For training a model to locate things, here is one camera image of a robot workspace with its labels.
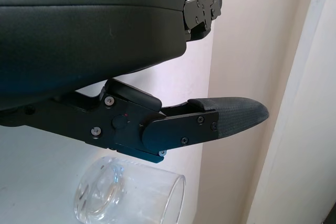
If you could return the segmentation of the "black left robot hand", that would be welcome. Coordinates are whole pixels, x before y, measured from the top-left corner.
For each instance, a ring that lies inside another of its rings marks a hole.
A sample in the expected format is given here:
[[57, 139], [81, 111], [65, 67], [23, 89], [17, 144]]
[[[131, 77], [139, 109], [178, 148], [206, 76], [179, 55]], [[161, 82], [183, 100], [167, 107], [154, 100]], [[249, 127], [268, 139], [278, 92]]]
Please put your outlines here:
[[30, 126], [149, 162], [269, 117], [240, 97], [161, 101], [120, 82], [205, 38], [222, 0], [1, 0], [1, 125]]

